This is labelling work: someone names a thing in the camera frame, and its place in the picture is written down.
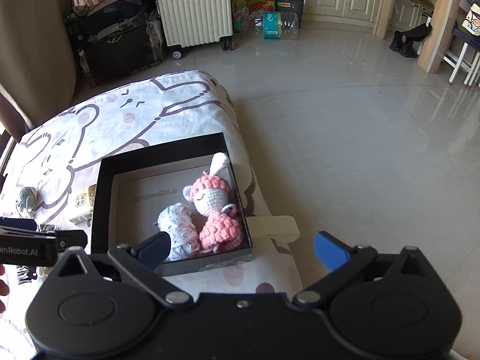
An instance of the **doll head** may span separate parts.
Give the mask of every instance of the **doll head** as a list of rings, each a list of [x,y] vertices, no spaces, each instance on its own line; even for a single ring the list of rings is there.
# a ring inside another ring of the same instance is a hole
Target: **doll head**
[[[203,172],[193,185],[183,189],[183,196],[188,202],[195,204],[197,211],[208,216],[212,212],[222,212],[229,206],[231,188],[224,178],[217,173],[229,163],[225,153],[217,153],[212,158],[210,172]]]

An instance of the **wooden table leg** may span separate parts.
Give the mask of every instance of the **wooden table leg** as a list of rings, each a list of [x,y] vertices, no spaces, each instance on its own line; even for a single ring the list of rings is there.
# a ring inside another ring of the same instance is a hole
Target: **wooden table leg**
[[[394,1],[395,0],[380,0],[380,7],[378,8],[377,21],[375,22],[373,34],[381,39],[385,39]]]
[[[437,0],[433,17],[432,30],[418,57],[418,65],[427,73],[435,74],[450,44],[452,30],[457,18],[460,0]]]

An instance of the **human hand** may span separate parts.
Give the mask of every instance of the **human hand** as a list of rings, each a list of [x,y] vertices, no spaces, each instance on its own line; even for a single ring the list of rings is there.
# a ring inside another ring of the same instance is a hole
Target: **human hand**
[[[5,267],[0,264],[0,276],[5,274]],[[10,289],[8,288],[8,285],[5,284],[3,280],[0,280],[0,295],[1,296],[7,296],[10,292]],[[0,302],[0,312],[5,311],[5,305]]]

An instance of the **open cardboard box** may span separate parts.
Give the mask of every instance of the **open cardboard box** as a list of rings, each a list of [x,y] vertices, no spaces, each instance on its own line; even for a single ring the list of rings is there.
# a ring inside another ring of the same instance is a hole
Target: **open cardboard box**
[[[103,253],[121,243],[137,245],[159,232],[158,214],[171,204],[191,208],[197,232],[206,219],[187,202],[183,187],[208,170],[217,152],[228,154],[223,133],[176,140],[106,157],[100,164],[92,221],[92,253]],[[229,183],[244,242],[237,249],[165,262],[155,271],[161,276],[180,275],[251,260],[251,238],[237,182],[230,165],[219,174]]]

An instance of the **bed sheet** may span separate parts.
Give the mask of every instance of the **bed sheet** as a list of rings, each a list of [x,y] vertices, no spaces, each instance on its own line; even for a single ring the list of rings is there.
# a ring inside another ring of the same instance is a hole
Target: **bed sheet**
[[[15,198],[22,186],[38,189],[37,223],[63,229],[91,222],[68,221],[65,207],[72,191],[95,184],[102,158],[203,134],[223,132],[247,216],[270,215],[257,185],[237,117],[225,89],[209,74],[188,71],[131,83],[75,105],[26,134],[16,145],[0,195],[0,214],[18,217]],[[0,357],[28,359],[34,354],[24,316],[38,283],[17,285],[15,267],[7,267],[11,291],[1,300]],[[302,287],[286,244],[253,240],[253,260],[238,265],[168,278],[194,296],[199,292],[286,292]]]

